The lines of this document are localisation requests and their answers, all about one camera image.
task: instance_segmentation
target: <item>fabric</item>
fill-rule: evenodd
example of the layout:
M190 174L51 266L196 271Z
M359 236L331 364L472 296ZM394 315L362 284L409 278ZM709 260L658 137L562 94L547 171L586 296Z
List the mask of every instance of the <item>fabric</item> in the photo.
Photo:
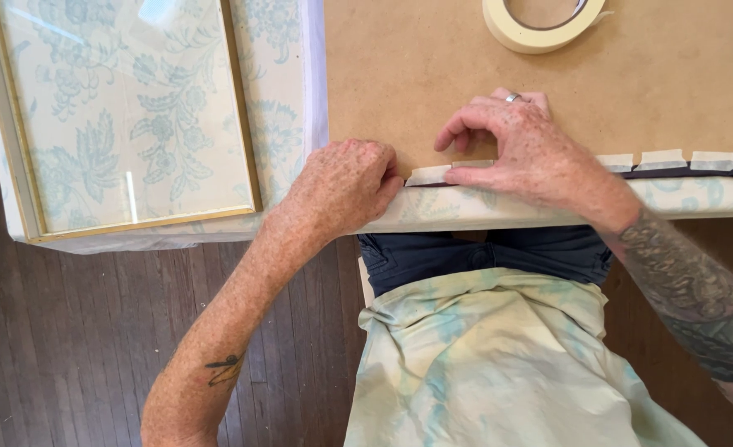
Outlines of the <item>fabric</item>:
M358 235L375 296L462 271L508 267L602 284L612 252L589 225L490 230L484 243L451 232Z
M704 446L601 342L606 301L506 268L381 295L359 317L345 445Z

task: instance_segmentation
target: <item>dark hardwood floor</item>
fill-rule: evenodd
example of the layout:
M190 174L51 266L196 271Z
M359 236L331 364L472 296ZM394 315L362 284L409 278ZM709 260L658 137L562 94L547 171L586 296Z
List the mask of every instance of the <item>dark hardwood floor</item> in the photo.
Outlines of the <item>dark hardwood floor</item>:
M733 269L733 219L682 222ZM69 255L13 242L0 196L0 446L140 445L149 387L246 243ZM220 445L341 445L365 341L353 237L281 291L253 334ZM605 286L607 344L712 447L733 408L676 344L619 264Z

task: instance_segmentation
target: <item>tape strip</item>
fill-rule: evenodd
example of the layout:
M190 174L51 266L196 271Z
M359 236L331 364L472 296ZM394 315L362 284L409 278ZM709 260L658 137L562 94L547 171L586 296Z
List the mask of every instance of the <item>tape strip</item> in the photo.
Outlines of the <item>tape strip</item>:
M610 173L630 173L634 167L634 154L596 155Z
M452 165L430 166L429 168L416 168L411 171L411 177L405 181L405 186L424 186L446 183L443 174L447 173Z
M510 14L506 1L482 0L482 15L491 34L512 51L541 54L563 47L583 33L596 21L605 0L580 2L568 21L551 28L531 28L520 24Z
M461 168L461 167L489 168L491 166L493 166L493 160L452 161L453 168Z
M651 171L653 169L686 168L681 149L654 150L643 152L642 161L635 171Z
M733 152L703 152L695 150L692 153L690 167L695 171L732 171Z

